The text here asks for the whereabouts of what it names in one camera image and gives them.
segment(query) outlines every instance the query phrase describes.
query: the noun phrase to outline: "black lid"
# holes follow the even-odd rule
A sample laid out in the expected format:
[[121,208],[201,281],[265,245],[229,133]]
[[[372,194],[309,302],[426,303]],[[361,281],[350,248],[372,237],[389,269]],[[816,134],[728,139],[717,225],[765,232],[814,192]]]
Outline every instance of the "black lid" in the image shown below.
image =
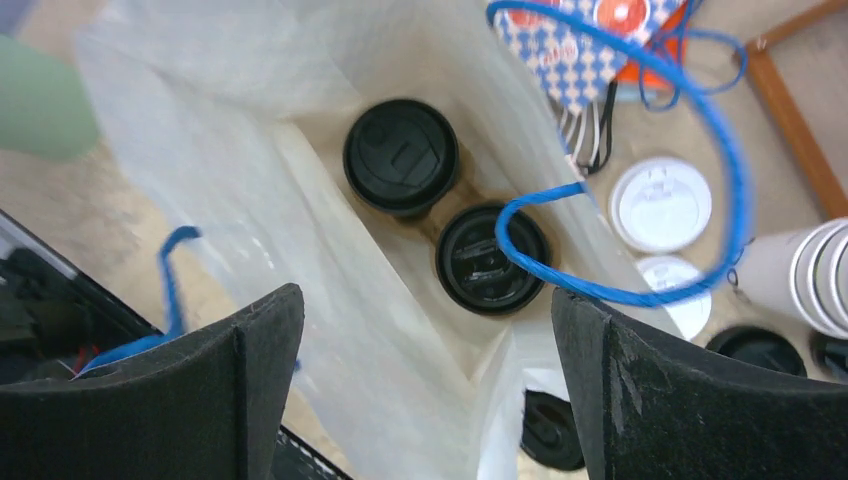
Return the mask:
[[807,376],[795,348],[785,338],[762,328],[730,328],[710,340],[707,350],[775,372]]
[[[471,207],[454,217],[436,247],[436,273],[462,307],[481,315],[506,315],[533,300],[544,282],[506,258],[495,239],[503,204]],[[538,225],[518,212],[509,234],[519,252],[547,264],[550,248]]]
[[348,134],[344,169],[353,191],[395,216],[427,211],[453,186],[459,143],[448,121],[414,100],[381,103]]
[[841,382],[848,382],[848,340],[817,335],[812,341],[813,358]]
[[571,404],[547,393],[525,392],[521,449],[548,468],[566,472],[583,468]]

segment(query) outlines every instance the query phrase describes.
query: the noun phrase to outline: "cup stack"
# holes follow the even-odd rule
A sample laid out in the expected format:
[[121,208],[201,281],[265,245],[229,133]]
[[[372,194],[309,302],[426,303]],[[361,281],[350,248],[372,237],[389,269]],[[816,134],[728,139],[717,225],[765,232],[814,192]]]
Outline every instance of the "cup stack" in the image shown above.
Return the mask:
[[848,218],[755,239],[731,282],[752,303],[848,339]]

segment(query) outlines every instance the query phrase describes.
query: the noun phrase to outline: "wooden tray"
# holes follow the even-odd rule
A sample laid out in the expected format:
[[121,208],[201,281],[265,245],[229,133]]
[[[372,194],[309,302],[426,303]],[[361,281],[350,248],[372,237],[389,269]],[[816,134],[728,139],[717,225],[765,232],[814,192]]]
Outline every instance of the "wooden tray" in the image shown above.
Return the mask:
[[846,7],[826,0],[746,45],[748,79],[830,218],[848,216]]

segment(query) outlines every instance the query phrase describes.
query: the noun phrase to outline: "white paper bag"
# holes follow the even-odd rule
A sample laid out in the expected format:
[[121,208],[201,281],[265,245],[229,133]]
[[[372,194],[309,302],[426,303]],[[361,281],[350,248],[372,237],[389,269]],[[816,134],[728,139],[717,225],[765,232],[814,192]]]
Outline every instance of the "white paper bag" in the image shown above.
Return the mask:
[[[550,288],[515,328],[461,309],[429,246],[374,221],[341,167],[359,114],[412,97],[447,116],[484,187],[576,180],[480,2],[115,0],[77,53],[123,171],[175,226],[200,227],[197,254],[236,303],[303,288],[295,387],[357,478],[515,478],[524,388],[567,395]],[[544,213],[573,271],[647,290],[589,196]]]

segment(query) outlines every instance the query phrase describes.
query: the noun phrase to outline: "blue rope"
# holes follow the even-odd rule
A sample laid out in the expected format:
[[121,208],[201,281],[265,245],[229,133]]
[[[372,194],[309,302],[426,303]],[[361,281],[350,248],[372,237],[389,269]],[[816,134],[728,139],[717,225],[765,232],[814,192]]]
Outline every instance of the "blue rope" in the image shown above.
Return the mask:
[[200,238],[200,230],[196,227],[182,226],[171,232],[171,235],[162,244],[157,260],[162,275],[162,287],[165,293],[165,319],[168,324],[168,332],[164,335],[149,335],[139,338],[133,342],[113,348],[94,357],[88,365],[80,370],[79,375],[93,369],[118,360],[146,352],[151,348],[170,342],[185,333],[185,321],[183,319],[182,306],[180,305],[177,282],[168,257],[181,242]]
[[495,225],[495,235],[498,239],[498,245],[507,258],[530,274],[546,282],[601,300],[639,307],[655,308],[661,305],[679,302],[708,292],[718,285],[726,272],[732,267],[737,252],[744,247],[748,238],[748,228],[751,223],[751,182],[747,162],[744,161],[744,155],[739,142],[732,134],[727,121],[704,94],[704,90],[690,80],[686,73],[677,65],[645,50],[636,43],[623,40],[593,25],[583,23],[579,17],[553,7],[518,0],[495,1],[490,3],[486,8],[489,25],[494,24],[495,14],[505,9],[527,10],[565,23],[572,31],[588,35],[610,48],[624,53],[629,58],[666,78],[669,82],[680,88],[682,93],[687,94],[696,110],[703,117],[706,126],[712,132],[719,152],[724,159],[727,180],[726,193],[729,197],[728,204],[729,212],[731,213],[726,220],[723,254],[718,264],[707,271],[701,279],[673,289],[651,293],[636,293],[606,287],[554,270],[524,255],[515,248],[507,230],[512,216],[526,205],[541,205],[573,195],[587,193],[585,187],[579,183],[524,195],[512,200],[504,207]]
[[[686,37],[712,40],[716,43],[729,45],[739,56],[739,71],[736,73],[736,77],[733,80],[725,84],[713,88],[700,89],[701,95],[715,95],[730,90],[742,80],[742,77],[745,76],[745,69],[748,67],[748,55],[745,52],[745,47],[730,35],[713,30],[689,28],[689,21],[692,19],[692,15],[694,15],[703,4],[704,0],[689,0],[686,2],[686,6],[683,7],[683,19],[681,20],[680,25],[671,30],[657,31],[651,37],[651,40],[648,41],[646,47],[652,53],[663,57],[668,62],[672,62],[672,56],[665,47],[665,44],[672,38],[677,37],[677,49],[675,53],[679,62],[682,63],[684,56],[684,40]],[[645,105],[645,108],[651,112],[667,112],[676,107],[677,102],[680,100],[680,94],[682,93],[678,86],[675,86],[671,99],[665,105],[656,106],[652,103],[651,99],[648,98],[648,91],[645,89],[645,74],[647,73],[647,70],[648,69],[645,68],[644,64],[639,64],[639,97],[642,100],[642,104]]]

